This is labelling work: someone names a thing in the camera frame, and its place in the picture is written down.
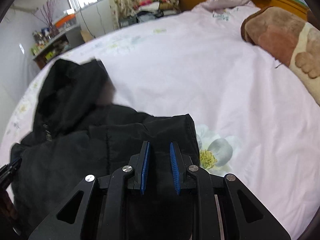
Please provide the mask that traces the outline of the person left hand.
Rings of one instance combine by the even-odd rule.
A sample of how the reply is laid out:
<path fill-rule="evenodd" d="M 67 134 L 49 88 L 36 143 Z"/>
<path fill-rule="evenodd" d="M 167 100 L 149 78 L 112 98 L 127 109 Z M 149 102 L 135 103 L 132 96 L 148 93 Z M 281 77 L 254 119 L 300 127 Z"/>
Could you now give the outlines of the person left hand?
<path fill-rule="evenodd" d="M 7 191 L 1 190 L 0 201 L 1 230 L 12 231 L 17 220 L 17 211 Z"/>

